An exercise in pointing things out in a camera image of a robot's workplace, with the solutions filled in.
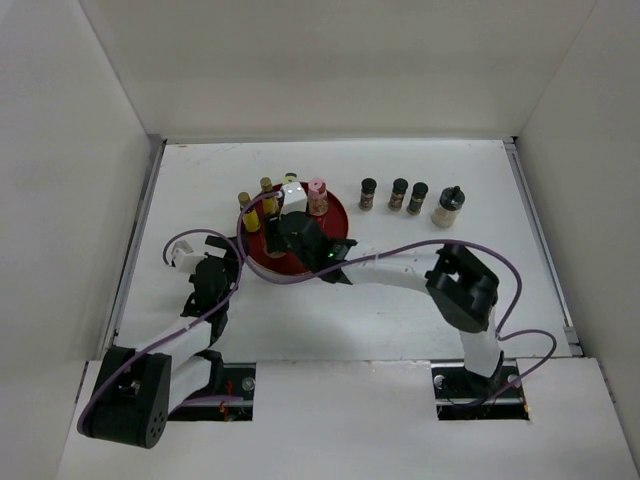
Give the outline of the black grinder top jar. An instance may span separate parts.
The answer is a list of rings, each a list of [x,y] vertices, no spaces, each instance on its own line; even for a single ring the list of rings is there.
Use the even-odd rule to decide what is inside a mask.
[[[439,228],[450,228],[461,211],[466,197],[460,186],[445,188],[431,214],[431,220]]]

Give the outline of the yellow label bottle front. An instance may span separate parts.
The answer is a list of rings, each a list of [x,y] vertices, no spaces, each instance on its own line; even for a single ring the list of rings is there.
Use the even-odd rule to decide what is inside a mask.
[[[246,209],[246,212],[242,215],[242,221],[244,227],[248,233],[256,233],[260,230],[260,219],[253,207],[249,208],[248,205],[251,202],[251,197],[247,192],[240,192],[237,196],[239,206],[241,210]]]

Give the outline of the yellow label bottle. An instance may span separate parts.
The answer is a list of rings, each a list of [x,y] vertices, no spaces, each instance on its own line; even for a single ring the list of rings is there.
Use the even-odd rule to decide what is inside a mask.
[[[246,209],[246,212],[242,215],[242,221],[244,227],[248,233],[256,233],[260,230],[260,219],[253,207],[249,208],[248,205],[251,202],[251,197],[247,192],[240,192],[237,196],[239,206],[241,210]]]
[[[261,193],[264,198],[261,200],[263,214],[265,216],[277,215],[279,213],[279,199],[275,194],[272,181],[269,177],[260,179]]]

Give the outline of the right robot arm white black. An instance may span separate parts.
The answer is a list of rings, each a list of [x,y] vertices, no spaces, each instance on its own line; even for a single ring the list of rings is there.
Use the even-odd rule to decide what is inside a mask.
[[[447,243],[431,269],[417,254],[389,256],[351,239],[331,239],[302,212],[276,221],[277,235],[310,272],[331,284],[379,284],[427,294],[449,325],[458,330],[464,354],[464,384],[489,394],[500,383],[503,352],[495,332],[498,277],[466,247]]]

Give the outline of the pink lid spice jar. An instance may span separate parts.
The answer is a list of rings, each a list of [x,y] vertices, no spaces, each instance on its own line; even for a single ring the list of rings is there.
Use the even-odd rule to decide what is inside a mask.
[[[329,208],[326,182],[321,178],[313,178],[308,182],[307,204],[312,216],[323,216]]]

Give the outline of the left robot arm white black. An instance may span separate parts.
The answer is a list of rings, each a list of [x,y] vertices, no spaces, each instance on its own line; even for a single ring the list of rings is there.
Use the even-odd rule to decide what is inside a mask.
[[[180,318],[153,340],[105,353],[91,397],[76,430],[93,439],[150,449],[170,414],[192,394],[214,398],[224,387],[223,361],[212,345],[228,321],[248,251],[245,237],[204,230],[207,248],[196,251],[183,234],[171,238],[163,261],[188,274],[193,291]]]

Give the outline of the cream squeeze bottle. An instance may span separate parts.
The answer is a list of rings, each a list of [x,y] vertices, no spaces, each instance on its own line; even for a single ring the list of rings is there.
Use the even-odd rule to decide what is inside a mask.
[[[298,177],[295,173],[287,173],[284,177],[283,177],[283,183],[284,184],[291,184],[291,183],[295,183],[298,181]]]

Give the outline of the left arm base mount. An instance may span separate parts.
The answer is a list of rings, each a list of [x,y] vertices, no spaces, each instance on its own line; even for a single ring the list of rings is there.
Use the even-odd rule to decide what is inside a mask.
[[[174,422],[246,422],[253,419],[255,363],[227,363],[220,352],[197,356],[211,367],[209,383],[191,393],[169,416]]]

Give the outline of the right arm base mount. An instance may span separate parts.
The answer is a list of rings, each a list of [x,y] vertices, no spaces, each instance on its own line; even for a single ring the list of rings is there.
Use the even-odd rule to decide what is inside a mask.
[[[507,361],[491,379],[468,372],[461,362],[433,363],[436,414],[441,421],[529,420],[515,361]]]

